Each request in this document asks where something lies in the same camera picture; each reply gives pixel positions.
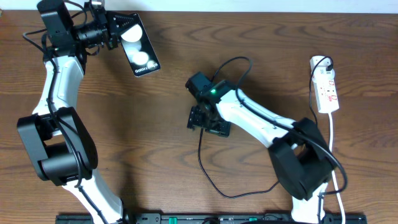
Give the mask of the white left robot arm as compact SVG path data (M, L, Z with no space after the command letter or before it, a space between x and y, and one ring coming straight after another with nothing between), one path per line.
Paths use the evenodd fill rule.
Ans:
M135 223L136 217L108 187L98 170L95 143L76 112L86 61L103 47L122 47L135 76L160 63L138 14L108 11L103 1L80 6L76 25L66 1L40 1L40 30L47 76L42 96L17 131L37 176L72 193L89 211L93 223Z

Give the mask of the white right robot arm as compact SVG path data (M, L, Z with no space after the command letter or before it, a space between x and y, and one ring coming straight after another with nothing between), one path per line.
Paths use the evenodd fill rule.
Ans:
M323 197L337 162L313 121L279 116L231 82L215 84L202 72L189 78L185 87L197 101L189 115L189 129L201 128L226 138L233 124L245 130L268 150L279 183L292 196L292 219L323 221Z

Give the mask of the white charger adapter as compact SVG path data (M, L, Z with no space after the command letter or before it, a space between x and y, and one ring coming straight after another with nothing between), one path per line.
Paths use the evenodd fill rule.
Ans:
M330 56L316 55L310 59L311 76L315 80L317 77L334 79L334 61Z

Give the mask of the white power strip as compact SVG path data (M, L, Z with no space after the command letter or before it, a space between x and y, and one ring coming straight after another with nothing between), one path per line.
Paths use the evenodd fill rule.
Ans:
M338 110L340 106L336 92L335 78L329 80L326 78L317 77L315 80L313 80L311 76L311 80L315 90L318 112L322 114L329 114Z

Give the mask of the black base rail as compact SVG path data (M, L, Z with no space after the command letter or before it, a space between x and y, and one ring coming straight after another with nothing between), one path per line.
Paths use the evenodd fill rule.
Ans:
M134 218L124 218L117 223L135 224L238 224L238 223L295 223L287 213L265 213L262 215L161 215L141 213ZM91 215L58 215L55 224L94 224Z

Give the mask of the black smartphone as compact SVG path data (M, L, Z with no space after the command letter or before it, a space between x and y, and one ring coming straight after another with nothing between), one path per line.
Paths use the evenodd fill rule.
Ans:
M136 24L121 33L120 41L135 77L161 69L159 59L138 14L130 14Z

